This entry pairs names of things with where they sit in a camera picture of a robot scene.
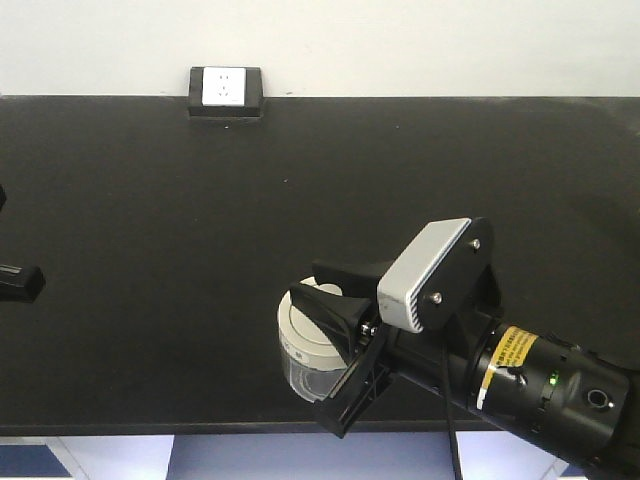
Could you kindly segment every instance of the electrical outlet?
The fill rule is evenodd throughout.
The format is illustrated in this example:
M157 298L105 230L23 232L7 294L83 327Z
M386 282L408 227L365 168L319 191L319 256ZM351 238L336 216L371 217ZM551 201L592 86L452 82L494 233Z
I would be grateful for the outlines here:
M202 72L202 105L243 106L247 71L237 67L205 67Z
M263 100L258 67L191 67L188 99L191 118L259 119Z

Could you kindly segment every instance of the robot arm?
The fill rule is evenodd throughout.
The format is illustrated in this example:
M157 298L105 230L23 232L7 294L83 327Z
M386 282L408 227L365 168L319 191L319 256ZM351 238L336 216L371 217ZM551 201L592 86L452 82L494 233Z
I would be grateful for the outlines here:
M343 296L292 285L347 365L316 418L342 437L396 376L436 394L447 382L458 406L589 478L640 478L640 369L503 322L492 249L486 219L433 222L392 264L316 262Z

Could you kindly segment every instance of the white jar lid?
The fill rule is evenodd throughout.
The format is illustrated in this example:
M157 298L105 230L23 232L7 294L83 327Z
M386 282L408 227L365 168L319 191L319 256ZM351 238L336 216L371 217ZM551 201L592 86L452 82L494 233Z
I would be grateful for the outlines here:
M306 278L301 283L334 295L342 295L337 285L318 286L313 277ZM340 354L322 330L291 304L288 291L278 307L278 327L282 347L296 362L321 371L346 368Z

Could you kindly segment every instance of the black tabletop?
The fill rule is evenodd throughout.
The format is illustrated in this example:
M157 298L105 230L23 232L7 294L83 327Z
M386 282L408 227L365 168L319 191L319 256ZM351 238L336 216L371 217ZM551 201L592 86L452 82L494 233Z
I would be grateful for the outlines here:
M428 221L489 217L507 319L600 351L640 340L640 102L0 99L0 435L313 430L276 309L314 258L394 258ZM398 381L363 429L443 427ZM462 428L486 428L459 413Z

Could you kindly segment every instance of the white outlet plate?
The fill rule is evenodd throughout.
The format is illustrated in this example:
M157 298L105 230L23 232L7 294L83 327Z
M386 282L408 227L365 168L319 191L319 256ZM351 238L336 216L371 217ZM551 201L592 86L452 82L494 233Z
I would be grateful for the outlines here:
M247 71L240 67L205 67L202 73L202 105L243 106Z

